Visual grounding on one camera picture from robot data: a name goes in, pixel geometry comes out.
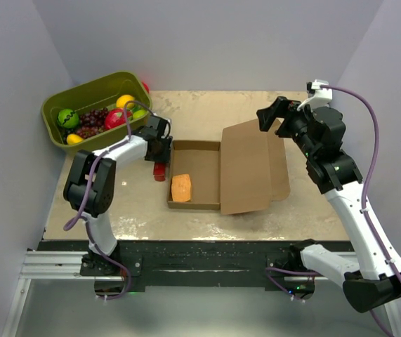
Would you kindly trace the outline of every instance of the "red object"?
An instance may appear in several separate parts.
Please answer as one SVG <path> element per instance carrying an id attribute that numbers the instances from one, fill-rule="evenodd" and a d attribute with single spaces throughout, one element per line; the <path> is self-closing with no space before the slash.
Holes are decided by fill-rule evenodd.
<path id="1" fill-rule="evenodd" d="M 153 165 L 153 178 L 155 178 L 156 181 L 166 180 L 166 164 L 155 163 Z"/>
<path id="2" fill-rule="evenodd" d="M 143 84 L 143 87 L 145 88 L 145 90 L 147 91 L 147 93 L 150 92 L 149 86 L 145 83 L 145 82 L 141 82 Z"/>
<path id="3" fill-rule="evenodd" d="M 131 111 L 127 110 L 127 117 L 130 119 L 132 116 L 133 114 Z M 108 112 L 108 115 L 105 118 L 105 129 L 110 130 L 111 128 L 115 128 L 123 123 L 125 123 L 124 110 L 120 108 L 113 109 Z"/>

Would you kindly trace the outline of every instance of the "orange sponge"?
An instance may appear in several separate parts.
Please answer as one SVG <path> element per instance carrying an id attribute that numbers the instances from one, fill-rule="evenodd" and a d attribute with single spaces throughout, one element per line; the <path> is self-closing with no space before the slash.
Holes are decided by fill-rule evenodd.
<path id="1" fill-rule="evenodd" d="M 189 174 L 180 174 L 172 177 L 172 200 L 187 202 L 191 200 L 192 184 Z"/>

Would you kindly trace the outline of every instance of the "cardboard box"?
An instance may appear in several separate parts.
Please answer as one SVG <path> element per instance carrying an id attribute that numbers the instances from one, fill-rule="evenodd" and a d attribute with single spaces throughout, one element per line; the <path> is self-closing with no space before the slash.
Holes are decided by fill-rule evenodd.
<path id="1" fill-rule="evenodd" d="M 211 209 L 222 214 L 260 211 L 290 193 L 283 139 L 265 133 L 258 120 L 224 128 L 222 141 L 175 140 L 171 152 L 170 209 Z M 189 202 L 175 202 L 172 177 L 187 173 L 192 183 Z"/>

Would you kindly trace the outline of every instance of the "gray wall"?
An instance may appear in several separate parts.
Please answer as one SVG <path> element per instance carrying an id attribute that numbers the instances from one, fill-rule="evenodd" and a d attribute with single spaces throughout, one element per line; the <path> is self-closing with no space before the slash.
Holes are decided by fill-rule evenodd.
<path id="1" fill-rule="evenodd" d="M 33 3 L 0 0 L 0 335 L 63 159 L 48 141 L 39 109 L 70 84 Z"/>
<path id="2" fill-rule="evenodd" d="M 365 96 L 379 118 L 380 153 L 369 195 L 401 255 L 401 1 L 384 1 L 339 85 Z M 369 114 L 340 93 L 334 106 L 344 113 L 348 126 L 345 148 L 365 174 L 373 150 Z"/>
<path id="3" fill-rule="evenodd" d="M 336 82 L 382 0 L 34 0 L 76 82 L 129 70 L 164 90 Z"/>

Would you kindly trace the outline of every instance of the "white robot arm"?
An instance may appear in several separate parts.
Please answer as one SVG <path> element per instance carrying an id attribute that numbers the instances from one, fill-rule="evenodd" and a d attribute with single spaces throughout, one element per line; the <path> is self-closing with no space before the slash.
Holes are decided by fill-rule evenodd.
<path id="1" fill-rule="evenodd" d="M 364 183 L 356 163 L 342 149 L 346 130 L 342 114 L 328 106 L 332 90 L 328 82 L 307 85 L 308 99 L 302 103 L 279 96 L 268 108 L 257 111 L 261 131 L 269 131 L 276 118 L 284 118 L 276 134 L 292 138 L 306 157 L 308 175 L 341 219 L 355 250 L 358 263 L 326 250 L 313 240 L 292 246 L 290 264 L 296 270 L 314 270 L 343 288 L 348 302 L 366 312 L 401 296 L 401 284 L 393 265 L 401 271 L 401 257 L 389 242 L 369 201 L 361 209 Z M 364 212 L 387 247 L 387 261 Z"/>
<path id="2" fill-rule="evenodd" d="M 107 212 L 114 194 L 116 169 L 141 158 L 157 163 L 168 163 L 172 141 L 172 137 L 165 134 L 168 124 L 170 130 L 169 120 L 151 115 L 146 126 L 138 129 L 132 136 L 126 136 L 125 139 L 94 152 L 78 151 L 74 158 L 63 197 L 70 202 L 73 209 L 79 210 L 88 187 L 86 176 L 94 161 L 101 157 L 96 167 L 96 178 L 89 188 L 88 200 L 81 214 L 81 218 L 89 223 L 90 257 L 98 259 L 99 263 L 103 260 L 99 258 L 101 254 L 98 249 L 106 256 L 119 255 L 116 252 L 117 240 L 113 235 Z"/>

